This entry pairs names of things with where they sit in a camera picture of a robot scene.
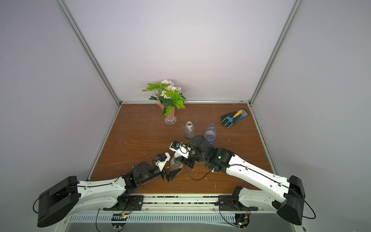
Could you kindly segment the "green label clear bottle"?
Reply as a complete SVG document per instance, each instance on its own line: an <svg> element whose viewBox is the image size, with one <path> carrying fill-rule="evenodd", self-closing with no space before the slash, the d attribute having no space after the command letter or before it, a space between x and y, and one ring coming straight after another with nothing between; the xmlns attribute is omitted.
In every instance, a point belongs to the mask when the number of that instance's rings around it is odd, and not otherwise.
<svg viewBox="0 0 371 232"><path fill-rule="evenodd" d="M172 159L170 160L170 171L174 171L174 170L182 169L182 168L183 168L183 164L180 161L177 161L175 157L172 157Z"/></svg>

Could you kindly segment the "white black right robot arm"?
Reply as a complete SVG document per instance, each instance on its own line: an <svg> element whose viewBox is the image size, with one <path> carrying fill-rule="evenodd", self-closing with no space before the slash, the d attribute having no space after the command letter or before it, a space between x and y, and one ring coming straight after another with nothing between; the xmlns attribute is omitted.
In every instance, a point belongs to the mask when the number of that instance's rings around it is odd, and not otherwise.
<svg viewBox="0 0 371 232"><path fill-rule="evenodd" d="M191 138L188 145L173 141L170 150L176 160L189 168L196 162L214 172L221 172L239 178L259 188L272 197L271 205L277 214L287 222L301 226L305 204L302 180L269 173L225 148L215 148L202 135Z"/></svg>

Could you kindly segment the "teal print clear bottle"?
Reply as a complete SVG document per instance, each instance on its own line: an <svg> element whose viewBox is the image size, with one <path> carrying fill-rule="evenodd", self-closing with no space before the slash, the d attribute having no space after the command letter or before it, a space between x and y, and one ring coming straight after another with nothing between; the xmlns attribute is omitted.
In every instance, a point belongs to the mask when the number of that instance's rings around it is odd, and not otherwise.
<svg viewBox="0 0 371 232"><path fill-rule="evenodd" d="M188 140L188 141L190 141L190 139L196 135L195 127L194 127L194 125L191 121L188 121L185 124L184 135L185 135L185 139Z"/></svg>

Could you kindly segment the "blue label water bottle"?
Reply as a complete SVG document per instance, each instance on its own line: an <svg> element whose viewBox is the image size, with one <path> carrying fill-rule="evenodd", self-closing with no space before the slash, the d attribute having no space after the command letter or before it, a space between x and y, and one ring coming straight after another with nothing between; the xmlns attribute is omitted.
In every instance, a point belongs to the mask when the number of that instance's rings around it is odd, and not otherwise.
<svg viewBox="0 0 371 232"><path fill-rule="evenodd" d="M208 128L205 130L204 134L205 139L210 143L213 144L216 139L216 127L215 124L211 123Z"/></svg>

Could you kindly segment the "blue yellow garden hand rake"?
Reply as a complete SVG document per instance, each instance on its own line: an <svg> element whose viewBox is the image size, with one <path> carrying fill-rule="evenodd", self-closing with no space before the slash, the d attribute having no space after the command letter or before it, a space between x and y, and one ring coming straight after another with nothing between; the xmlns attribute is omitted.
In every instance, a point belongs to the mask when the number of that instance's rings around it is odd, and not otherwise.
<svg viewBox="0 0 371 232"><path fill-rule="evenodd" d="M237 112L232 112L224 115L221 119L221 123L229 129L233 124L234 121L242 114L242 110L239 110Z"/></svg>

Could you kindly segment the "black blue work glove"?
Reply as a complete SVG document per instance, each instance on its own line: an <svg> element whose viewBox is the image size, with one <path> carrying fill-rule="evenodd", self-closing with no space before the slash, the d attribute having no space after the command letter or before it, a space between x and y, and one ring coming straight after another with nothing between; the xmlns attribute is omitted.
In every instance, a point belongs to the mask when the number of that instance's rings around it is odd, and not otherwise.
<svg viewBox="0 0 371 232"><path fill-rule="evenodd" d="M246 118L248 116L248 112L245 109L241 109L239 111L229 112L227 114L222 115L221 123L230 128L232 125L237 123L239 120Z"/></svg>

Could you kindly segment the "pink vase with flowers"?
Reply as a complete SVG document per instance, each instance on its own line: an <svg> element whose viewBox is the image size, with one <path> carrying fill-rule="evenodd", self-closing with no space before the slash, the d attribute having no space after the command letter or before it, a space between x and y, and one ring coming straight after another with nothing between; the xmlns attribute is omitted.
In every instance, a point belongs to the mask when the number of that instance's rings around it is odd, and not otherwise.
<svg viewBox="0 0 371 232"><path fill-rule="evenodd" d="M168 125L176 123L176 109L185 109L184 91L171 80L164 79L159 83L149 83L142 92L152 93L149 99L155 101L161 108L161 114L165 116L165 123Z"/></svg>

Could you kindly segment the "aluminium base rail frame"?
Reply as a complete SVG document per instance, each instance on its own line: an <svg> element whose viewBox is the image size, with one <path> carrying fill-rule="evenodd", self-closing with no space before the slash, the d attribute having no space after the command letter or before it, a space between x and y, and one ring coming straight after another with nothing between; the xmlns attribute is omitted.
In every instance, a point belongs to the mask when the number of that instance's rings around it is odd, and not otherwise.
<svg viewBox="0 0 371 232"><path fill-rule="evenodd" d="M219 195L231 195L258 211L220 211ZM56 232L305 232L282 219L268 194L237 187L232 194L143 194L141 211L91 210L58 223Z"/></svg>

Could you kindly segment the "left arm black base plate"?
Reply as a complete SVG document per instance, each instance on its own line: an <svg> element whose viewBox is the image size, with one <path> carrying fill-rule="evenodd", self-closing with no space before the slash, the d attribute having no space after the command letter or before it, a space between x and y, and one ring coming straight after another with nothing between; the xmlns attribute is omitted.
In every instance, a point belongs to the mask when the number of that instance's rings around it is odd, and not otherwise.
<svg viewBox="0 0 371 232"><path fill-rule="evenodd" d="M103 208L103 211L141 211L143 203L143 195L124 195L113 207Z"/></svg>

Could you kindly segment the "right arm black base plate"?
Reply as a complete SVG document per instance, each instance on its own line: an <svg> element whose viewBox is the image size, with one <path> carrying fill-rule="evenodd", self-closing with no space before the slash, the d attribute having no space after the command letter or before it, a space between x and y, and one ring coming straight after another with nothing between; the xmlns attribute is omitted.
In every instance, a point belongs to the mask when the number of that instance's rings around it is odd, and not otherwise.
<svg viewBox="0 0 371 232"><path fill-rule="evenodd" d="M258 211L258 207L246 207L239 200L231 195L219 195L218 201L214 203L220 211Z"/></svg>

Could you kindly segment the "aluminium corner frame post left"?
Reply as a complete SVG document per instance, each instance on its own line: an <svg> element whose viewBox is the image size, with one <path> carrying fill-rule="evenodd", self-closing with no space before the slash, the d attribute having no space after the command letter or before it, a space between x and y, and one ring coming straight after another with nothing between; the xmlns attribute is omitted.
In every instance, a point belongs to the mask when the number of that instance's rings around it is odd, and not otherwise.
<svg viewBox="0 0 371 232"><path fill-rule="evenodd" d="M59 9L65 19L67 20L70 28L72 29L75 37L77 38L78 42L82 46L84 52L86 53L87 57L89 58L90 62L94 66L96 72L98 73L99 77L101 78L102 82L104 83L106 89L108 90L109 94L113 98L114 102L117 104L118 107L122 105L122 101L119 99L118 95L116 94L115 90L113 89L112 84L110 83L106 73L104 72L102 66L100 65L98 59L96 58L92 48L88 44L87 39L83 35L82 30L80 29L77 21L75 20L72 12L70 11L66 1L64 0L56 0Z"/></svg>

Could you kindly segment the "aluminium corner frame post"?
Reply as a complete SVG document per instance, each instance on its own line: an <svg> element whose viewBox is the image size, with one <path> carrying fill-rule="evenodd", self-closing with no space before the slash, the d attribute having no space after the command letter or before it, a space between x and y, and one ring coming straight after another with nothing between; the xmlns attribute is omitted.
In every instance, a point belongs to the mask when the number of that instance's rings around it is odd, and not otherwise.
<svg viewBox="0 0 371 232"><path fill-rule="evenodd" d="M257 99L257 97L258 97L258 95L259 95L259 93L260 93L260 91L263 87L263 84L264 84L265 80L267 79L267 77L269 75L269 72L271 71L271 68L272 68L272 66L273 66L273 64L274 64L274 62L275 62L275 60L276 60L276 58L277 58L277 56L278 56L278 54L281 50L281 47L284 44L284 41L287 37L287 34L288 34L288 32L291 28L291 25L292 25L296 15L297 15L299 9L300 9L302 3L303 3L303 0L295 0L294 1L293 7L292 7L291 11L289 12L288 18L287 18L286 22L284 23L284 26L283 26L283 28L282 28L282 30L279 34L279 37L278 37L278 39L277 39L277 41L274 45L272 53L269 56L269 59L268 59L267 64L266 64L266 66L263 70L263 73L260 77L258 85L257 85L251 99L249 100L249 105L250 106L252 106L254 104L254 102L256 101L256 99Z"/></svg>
<svg viewBox="0 0 371 232"><path fill-rule="evenodd" d="M117 104L118 107L122 105L122 101L119 99L118 95L116 94L115 90L113 89L112 84L110 83L106 73L104 72L102 66L100 65L98 59L96 58L92 48L88 44L87 39L83 35L82 30L80 29L77 21L75 20L72 12L70 11L66 1L64 0L56 0L59 9L65 19L67 20L70 28L72 29L75 37L77 38L78 42L82 46L84 52L86 53L87 57L89 58L90 62L94 66L96 72L98 73L99 77L101 78L102 82L104 83L106 89L108 90L109 94L113 98L114 102Z"/></svg>

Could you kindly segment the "aluminium corner frame post right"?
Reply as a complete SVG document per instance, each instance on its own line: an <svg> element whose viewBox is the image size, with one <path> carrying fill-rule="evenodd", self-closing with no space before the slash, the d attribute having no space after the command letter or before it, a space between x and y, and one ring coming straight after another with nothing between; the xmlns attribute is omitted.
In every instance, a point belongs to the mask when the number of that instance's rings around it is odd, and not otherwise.
<svg viewBox="0 0 371 232"><path fill-rule="evenodd" d="M302 3L303 3L303 0L295 0L294 1L293 7L292 7L291 11L289 12L288 18L287 18L286 22L284 23L284 26L283 26L283 28L282 28L282 30L279 34L279 37L278 37L278 39L277 39L277 41L274 45L272 53L269 56L269 59L268 59L267 64L266 64L266 66L263 70L263 73L260 77L258 85L257 85L251 99L249 100L249 105L250 106L252 106L254 104L254 102L256 101L256 99L257 99L257 97L258 97L258 95L259 95L259 93L260 93L260 91L263 87L263 84L264 84L265 80L267 79L267 77L269 75L269 72L271 71L271 68L272 68L272 66L273 66L273 64L274 64L274 62L275 62L275 60L276 60L276 58L277 58L277 56L278 56L278 54L281 50L281 47L284 44L284 41L287 37L287 34L288 34L288 32L291 28L291 25L292 25L296 15L297 15L299 9L300 9Z"/></svg>

